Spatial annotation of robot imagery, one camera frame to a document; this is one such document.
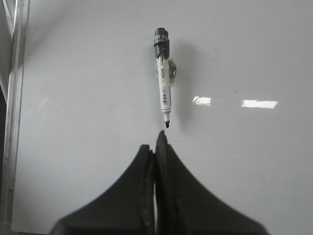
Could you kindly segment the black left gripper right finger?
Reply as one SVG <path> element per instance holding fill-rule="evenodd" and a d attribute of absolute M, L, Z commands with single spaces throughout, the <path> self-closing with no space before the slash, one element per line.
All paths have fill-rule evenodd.
<path fill-rule="evenodd" d="M 259 222 L 223 202 L 180 160 L 164 131 L 156 141 L 159 235 L 267 235 Z"/>

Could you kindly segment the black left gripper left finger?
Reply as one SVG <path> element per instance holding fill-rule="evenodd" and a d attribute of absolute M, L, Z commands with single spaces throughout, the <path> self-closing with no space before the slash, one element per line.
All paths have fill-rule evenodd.
<path fill-rule="evenodd" d="M 153 235 L 155 156 L 141 145 L 135 158 L 104 193 L 60 219 L 52 235 Z"/>

